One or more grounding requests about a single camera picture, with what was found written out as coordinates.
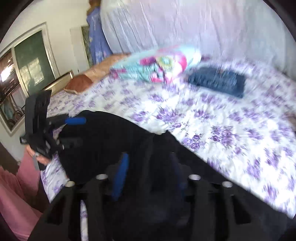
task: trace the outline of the orange pillow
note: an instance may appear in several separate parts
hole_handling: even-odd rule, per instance
[[[110,73],[109,68],[118,60],[128,54],[113,54],[105,58],[101,63],[91,67],[83,74],[75,76],[64,88],[69,93],[79,94],[90,88],[94,83],[99,82]]]

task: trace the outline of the silver bolt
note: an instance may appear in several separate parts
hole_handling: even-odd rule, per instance
[[[99,174],[96,176],[96,179],[98,179],[98,180],[105,180],[107,178],[108,178],[107,174]]]
[[[233,186],[232,182],[222,182],[222,186],[225,188],[231,188]]]
[[[65,187],[67,187],[67,188],[70,188],[70,187],[73,187],[73,186],[75,186],[75,182],[72,182],[72,181],[67,181],[67,183],[65,185]]]
[[[194,181],[198,181],[201,179],[201,177],[200,177],[200,175],[191,174],[191,175],[189,175],[189,179],[194,180]]]

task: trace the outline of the wall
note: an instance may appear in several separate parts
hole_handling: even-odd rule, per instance
[[[47,23],[49,40],[60,74],[73,70],[78,73],[70,28],[87,25],[88,0],[35,0],[14,21],[0,43],[0,52],[20,35],[38,24]],[[0,123],[0,142],[17,160],[21,160],[24,147],[19,137],[25,132],[24,123],[10,137]]]

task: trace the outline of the floral bed sheet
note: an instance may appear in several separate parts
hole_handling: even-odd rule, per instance
[[[247,77],[244,98],[196,87],[186,76],[171,85],[106,77],[82,95],[53,96],[48,116],[106,111],[154,133],[169,130],[205,162],[271,205],[296,213],[296,83],[263,63],[208,61]],[[50,199],[67,181],[56,155],[41,173]],[[82,239],[87,213],[81,208]]]

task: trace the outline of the pink clothing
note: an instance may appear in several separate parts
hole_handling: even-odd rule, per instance
[[[40,171],[36,171],[32,157],[24,153],[15,175],[0,167],[0,212],[16,237],[25,241],[42,215],[30,202],[37,194]]]

